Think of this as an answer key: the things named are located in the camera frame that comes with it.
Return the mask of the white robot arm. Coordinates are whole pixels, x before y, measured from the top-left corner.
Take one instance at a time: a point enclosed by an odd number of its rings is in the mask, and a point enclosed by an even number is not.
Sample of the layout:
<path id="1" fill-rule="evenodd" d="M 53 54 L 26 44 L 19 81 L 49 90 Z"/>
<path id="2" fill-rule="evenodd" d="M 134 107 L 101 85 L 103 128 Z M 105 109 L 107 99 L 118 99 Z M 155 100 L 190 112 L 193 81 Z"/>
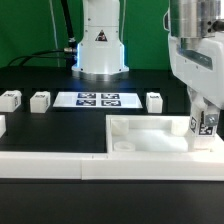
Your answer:
<path id="1" fill-rule="evenodd" d="M 119 38 L 119 0 L 82 0 L 84 36 L 72 73 L 109 81 L 129 68 Z M 188 86 L 191 108 L 207 126 L 224 110 L 224 0 L 169 0 L 164 15 L 173 74 Z"/>

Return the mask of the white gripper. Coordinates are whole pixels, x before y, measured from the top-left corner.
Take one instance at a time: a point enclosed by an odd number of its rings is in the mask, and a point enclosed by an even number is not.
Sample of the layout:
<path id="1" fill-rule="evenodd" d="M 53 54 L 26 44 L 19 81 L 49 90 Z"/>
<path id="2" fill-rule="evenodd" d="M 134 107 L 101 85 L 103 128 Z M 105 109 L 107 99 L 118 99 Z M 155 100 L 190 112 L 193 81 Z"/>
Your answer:
<path id="1" fill-rule="evenodd" d="M 168 46 L 173 74 L 189 86 L 191 115 L 201 114 L 204 97 L 214 104 L 207 106 L 204 123 L 217 126 L 220 109 L 224 109 L 224 34 L 203 38 L 196 51 L 181 49 L 178 39 L 171 35 L 168 35 Z"/>

